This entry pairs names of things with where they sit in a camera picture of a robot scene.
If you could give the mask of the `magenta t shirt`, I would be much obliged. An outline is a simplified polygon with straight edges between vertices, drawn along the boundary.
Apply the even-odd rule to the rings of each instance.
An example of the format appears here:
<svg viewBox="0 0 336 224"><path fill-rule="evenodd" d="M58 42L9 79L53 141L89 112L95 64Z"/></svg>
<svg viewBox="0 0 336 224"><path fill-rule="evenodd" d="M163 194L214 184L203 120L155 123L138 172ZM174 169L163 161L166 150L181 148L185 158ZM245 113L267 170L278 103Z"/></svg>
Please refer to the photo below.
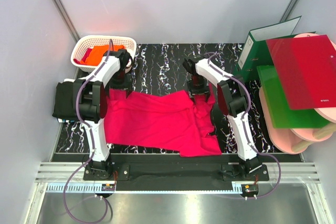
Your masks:
<svg viewBox="0 0 336 224"><path fill-rule="evenodd" d="M215 97L186 91L162 97L111 89L104 132L108 144L162 148L181 157L220 155L211 122Z"/></svg>

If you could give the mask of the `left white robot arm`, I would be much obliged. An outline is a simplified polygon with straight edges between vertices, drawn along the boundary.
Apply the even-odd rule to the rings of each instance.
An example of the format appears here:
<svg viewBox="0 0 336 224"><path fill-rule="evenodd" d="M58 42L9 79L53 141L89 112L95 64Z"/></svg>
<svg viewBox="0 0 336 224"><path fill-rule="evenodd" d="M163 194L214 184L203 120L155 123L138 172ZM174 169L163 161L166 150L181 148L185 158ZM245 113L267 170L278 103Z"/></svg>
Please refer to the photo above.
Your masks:
<svg viewBox="0 0 336 224"><path fill-rule="evenodd" d="M107 147L104 118L110 89L124 91L126 97L133 91L133 78L126 74L131 64L133 58L127 50L108 50L92 73L73 82L73 107L85 127L90 148L89 159L84 163L85 177L107 180L116 175Z"/></svg>

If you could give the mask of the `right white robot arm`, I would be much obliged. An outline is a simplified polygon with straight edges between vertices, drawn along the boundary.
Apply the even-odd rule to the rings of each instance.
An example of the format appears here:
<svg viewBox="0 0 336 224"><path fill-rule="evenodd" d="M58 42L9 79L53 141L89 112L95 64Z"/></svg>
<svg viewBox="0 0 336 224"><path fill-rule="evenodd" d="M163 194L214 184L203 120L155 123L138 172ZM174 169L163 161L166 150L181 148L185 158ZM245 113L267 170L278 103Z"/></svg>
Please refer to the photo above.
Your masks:
<svg viewBox="0 0 336 224"><path fill-rule="evenodd" d="M243 78L213 64L213 56L209 54L208 58L200 56L183 60L184 69L191 75L187 83L188 94L193 102L197 95L205 95L208 100L211 92L209 84L216 87L218 107L227 117L237 144L239 163L235 170L242 179L250 180L262 167L248 122L251 98Z"/></svg>

